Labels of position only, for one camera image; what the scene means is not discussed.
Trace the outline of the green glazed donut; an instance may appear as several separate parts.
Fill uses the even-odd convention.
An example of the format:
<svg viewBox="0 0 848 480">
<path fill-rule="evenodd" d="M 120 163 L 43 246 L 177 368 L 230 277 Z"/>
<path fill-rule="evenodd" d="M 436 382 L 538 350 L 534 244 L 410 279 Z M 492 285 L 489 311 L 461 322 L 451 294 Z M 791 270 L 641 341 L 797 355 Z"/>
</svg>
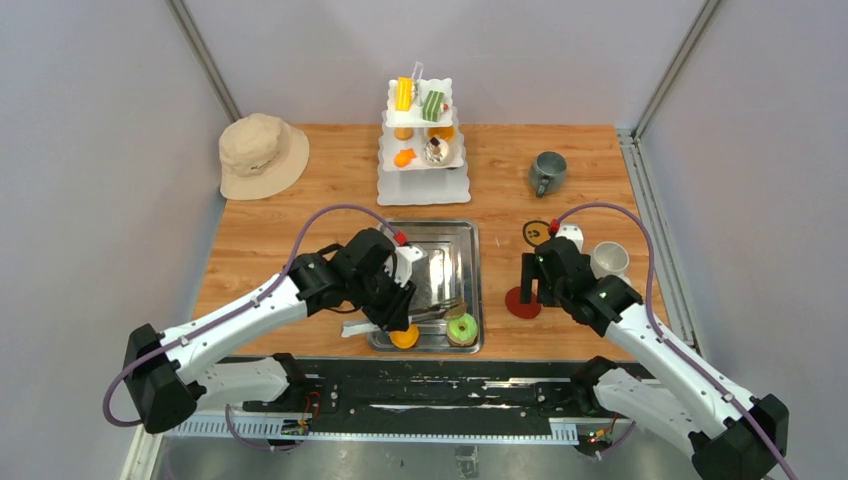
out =
<svg viewBox="0 0 848 480">
<path fill-rule="evenodd" d="M 478 337 L 479 326 L 469 313 L 451 318 L 446 324 L 446 336 L 451 345 L 473 345 Z"/>
</svg>

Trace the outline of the yellow cake slice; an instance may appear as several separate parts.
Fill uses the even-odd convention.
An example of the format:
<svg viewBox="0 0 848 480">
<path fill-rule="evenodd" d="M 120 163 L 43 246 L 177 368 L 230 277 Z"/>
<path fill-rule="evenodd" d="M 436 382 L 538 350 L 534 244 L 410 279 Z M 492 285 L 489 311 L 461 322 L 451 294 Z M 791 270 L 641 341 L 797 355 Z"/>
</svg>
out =
<svg viewBox="0 0 848 480">
<path fill-rule="evenodd" d="M 409 77 L 399 77 L 395 90 L 395 110 L 408 112 L 416 95 L 415 81 Z"/>
</svg>

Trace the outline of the orange glazed donut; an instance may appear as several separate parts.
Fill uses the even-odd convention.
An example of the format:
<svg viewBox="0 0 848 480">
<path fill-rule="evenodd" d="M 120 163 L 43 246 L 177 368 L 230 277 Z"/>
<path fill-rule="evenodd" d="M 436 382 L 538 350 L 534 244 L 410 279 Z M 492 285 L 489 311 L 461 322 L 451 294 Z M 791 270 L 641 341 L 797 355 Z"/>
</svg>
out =
<svg viewBox="0 0 848 480">
<path fill-rule="evenodd" d="M 437 137 L 445 142 L 450 142 L 455 136 L 456 130 L 453 126 L 432 127 L 427 130 L 429 138 Z"/>
</svg>

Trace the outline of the orange fish cookie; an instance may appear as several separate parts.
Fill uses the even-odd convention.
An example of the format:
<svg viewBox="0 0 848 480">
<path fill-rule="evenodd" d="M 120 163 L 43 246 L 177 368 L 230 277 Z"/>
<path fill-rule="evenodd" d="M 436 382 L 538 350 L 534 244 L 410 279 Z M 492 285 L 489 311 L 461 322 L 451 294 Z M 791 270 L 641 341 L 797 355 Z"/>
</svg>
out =
<svg viewBox="0 0 848 480">
<path fill-rule="evenodd" d="M 403 149 L 394 156 L 393 163 L 397 168 L 402 169 L 408 167 L 416 158 L 417 155 L 412 148 Z"/>
</svg>

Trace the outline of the green striped cake slice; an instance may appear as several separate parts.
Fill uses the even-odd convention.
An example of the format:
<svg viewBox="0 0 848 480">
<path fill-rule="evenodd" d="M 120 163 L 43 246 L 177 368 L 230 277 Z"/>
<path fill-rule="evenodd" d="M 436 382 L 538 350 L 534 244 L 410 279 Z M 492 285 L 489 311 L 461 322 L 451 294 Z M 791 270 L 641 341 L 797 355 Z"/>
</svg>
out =
<svg viewBox="0 0 848 480">
<path fill-rule="evenodd" d="M 421 107 L 422 119 L 428 122 L 437 122 L 441 116 L 443 103 L 444 93 L 442 91 L 429 91 Z"/>
</svg>

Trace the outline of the white chocolate drizzle donut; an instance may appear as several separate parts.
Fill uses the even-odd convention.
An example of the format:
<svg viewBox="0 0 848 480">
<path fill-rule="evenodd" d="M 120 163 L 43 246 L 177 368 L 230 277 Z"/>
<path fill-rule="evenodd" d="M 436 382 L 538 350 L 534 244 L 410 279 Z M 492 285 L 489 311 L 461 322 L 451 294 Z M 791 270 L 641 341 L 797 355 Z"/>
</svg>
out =
<svg viewBox="0 0 848 480">
<path fill-rule="evenodd" d="M 450 144 L 447 140 L 436 135 L 431 137 L 424 146 L 423 161 L 430 166 L 439 167 L 451 160 Z"/>
</svg>

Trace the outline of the tan round biscuit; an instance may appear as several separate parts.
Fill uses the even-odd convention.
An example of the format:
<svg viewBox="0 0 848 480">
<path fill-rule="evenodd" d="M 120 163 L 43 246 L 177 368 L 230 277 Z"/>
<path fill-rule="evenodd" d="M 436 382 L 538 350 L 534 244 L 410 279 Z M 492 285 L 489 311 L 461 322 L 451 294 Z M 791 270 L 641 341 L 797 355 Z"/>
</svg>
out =
<svg viewBox="0 0 848 480">
<path fill-rule="evenodd" d="M 393 130 L 394 137 L 400 141 L 407 141 L 411 139 L 414 134 L 414 129 L 409 127 L 399 127 Z"/>
</svg>

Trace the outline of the metal tongs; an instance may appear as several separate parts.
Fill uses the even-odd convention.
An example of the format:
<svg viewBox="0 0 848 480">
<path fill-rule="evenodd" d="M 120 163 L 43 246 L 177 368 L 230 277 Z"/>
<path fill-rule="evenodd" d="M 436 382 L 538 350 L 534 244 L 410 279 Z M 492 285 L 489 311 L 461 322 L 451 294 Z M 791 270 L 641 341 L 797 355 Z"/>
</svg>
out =
<svg viewBox="0 0 848 480">
<path fill-rule="evenodd" d="M 466 310 L 467 303 L 464 300 L 458 298 L 448 299 L 425 308 L 410 310 L 405 326 L 408 327 L 409 325 L 428 320 L 448 319 L 455 315 L 461 316 Z M 378 331 L 385 331 L 385 328 L 379 327 L 369 320 L 346 321 L 342 325 L 340 336 L 342 338 L 350 338 Z"/>
</svg>

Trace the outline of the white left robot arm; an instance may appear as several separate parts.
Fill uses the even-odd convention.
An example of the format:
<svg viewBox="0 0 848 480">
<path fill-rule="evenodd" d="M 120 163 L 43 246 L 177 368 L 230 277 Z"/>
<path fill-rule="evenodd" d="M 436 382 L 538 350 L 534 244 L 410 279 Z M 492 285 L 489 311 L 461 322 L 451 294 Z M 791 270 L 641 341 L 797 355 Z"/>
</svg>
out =
<svg viewBox="0 0 848 480">
<path fill-rule="evenodd" d="M 376 329 L 405 331 L 425 252 L 368 228 L 347 244 L 295 257 L 284 273 L 211 314 L 163 332 L 145 324 L 128 337 L 122 381 L 150 434 L 171 430 L 197 410 L 248 401 L 298 411 L 306 386 L 281 355 L 243 364 L 224 358 L 255 338 L 349 303 Z"/>
</svg>

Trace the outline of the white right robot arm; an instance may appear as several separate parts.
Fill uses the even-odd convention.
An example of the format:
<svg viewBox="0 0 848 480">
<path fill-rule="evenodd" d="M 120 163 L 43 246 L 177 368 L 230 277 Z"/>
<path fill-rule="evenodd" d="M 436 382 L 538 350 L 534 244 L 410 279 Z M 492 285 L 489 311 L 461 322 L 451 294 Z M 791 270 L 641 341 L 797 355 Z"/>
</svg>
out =
<svg viewBox="0 0 848 480">
<path fill-rule="evenodd" d="M 596 356 L 571 378 L 582 415 L 622 414 L 677 447 L 703 479 L 763 479 L 785 458 L 789 411 L 757 397 L 687 348 L 625 280 L 598 277 L 574 241 L 552 237 L 521 256 L 521 303 L 537 299 L 629 352 L 659 386 Z"/>
</svg>

